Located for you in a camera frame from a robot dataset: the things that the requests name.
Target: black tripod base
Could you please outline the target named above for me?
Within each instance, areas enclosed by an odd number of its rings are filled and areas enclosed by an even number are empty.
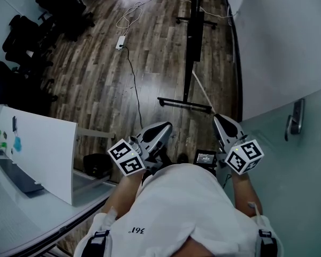
[[[190,21],[190,18],[187,17],[176,17],[176,23],[179,24],[181,23],[181,20],[186,20],[186,21]],[[214,23],[211,21],[203,21],[204,24],[208,24],[208,25],[212,25],[212,29],[216,29],[216,26],[218,25],[218,23]]]
[[[163,107],[164,105],[170,105],[166,102],[169,103],[177,103],[177,104],[183,104],[183,105],[187,105],[190,107],[198,107],[198,108],[203,108],[204,112],[206,113],[210,113],[212,110],[212,107],[209,105],[201,105],[201,104],[196,104],[196,103],[191,103],[191,102],[185,102],[185,101],[179,101],[179,100],[175,100],[175,99],[168,99],[168,98],[162,98],[162,97],[157,97],[157,99],[159,100],[159,104]]]

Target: person's arm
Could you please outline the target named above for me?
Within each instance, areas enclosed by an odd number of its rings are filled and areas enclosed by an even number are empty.
[[[257,193],[252,187],[250,177],[247,173],[238,175],[232,170],[232,182],[234,188],[235,208],[249,217],[256,216],[256,210],[248,205],[248,202],[254,202],[257,205],[259,213],[263,214],[262,204]]]
[[[108,213],[113,207],[118,213],[117,219],[124,216],[134,203],[143,174],[144,170],[124,176],[103,206],[102,212]]]

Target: power strip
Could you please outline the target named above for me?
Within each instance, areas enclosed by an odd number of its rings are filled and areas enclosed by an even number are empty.
[[[125,38],[126,38],[126,36],[120,36],[119,37],[118,43],[117,43],[117,46],[116,46],[117,50],[120,50],[120,49],[123,48],[123,45],[124,45],[124,42],[125,42]]]

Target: black cable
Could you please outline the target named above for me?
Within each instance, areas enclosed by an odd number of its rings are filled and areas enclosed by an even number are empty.
[[[231,177],[232,177],[232,175],[227,174],[225,183],[224,183],[224,185],[223,185],[223,188],[225,188],[225,186],[226,186],[226,184],[227,184],[227,181],[228,181]]]
[[[128,49],[128,47],[126,47],[126,46],[124,46],[124,45],[120,45],[120,47],[123,47],[123,48],[127,49],[127,60],[129,61],[129,64],[131,65],[131,70],[132,70],[133,78],[134,78],[135,95],[137,96],[137,101],[138,101],[138,112],[139,112],[140,127],[143,129],[143,125],[142,125],[142,123],[141,123],[142,121],[141,121],[140,103],[139,103],[139,98],[138,98],[137,85],[136,85],[136,82],[135,82],[135,74],[134,74],[134,71],[133,71],[132,63],[131,63],[131,61],[129,60],[129,49]]]

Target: wooden floor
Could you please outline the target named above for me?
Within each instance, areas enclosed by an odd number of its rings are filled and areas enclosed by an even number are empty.
[[[133,76],[127,50],[116,50],[125,29],[116,22],[134,3],[147,0],[83,0],[94,14],[95,27],[88,28],[77,42],[60,37],[51,55],[54,66],[47,77],[55,79],[51,117],[78,122],[80,127],[115,132],[116,140],[78,139],[75,167],[82,169],[84,155],[105,153],[117,140],[140,130]],[[226,16],[221,0],[203,0],[207,11]],[[176,24],[175,17],[189,17],[190,3],[178,0],[152,0],[142,6],[140,19],[126,34],[125,45],[136,75],[144,126],[160,121],[173,124],[167,153],[176,161],[181,152],[193,161],[197,149],[217,150],[212,129],[213,113],[178,107],[161,107],[157,97],[183,97],[187,24]],[[227,19],[205,15],[218,26],[204,27],[201,61],[195,72],[218,113],[235,117],[236,89],[232,68],[232,33]],[[189,101],[208,104],[195,78]],[[120,180],[114,169],[112,180]]]

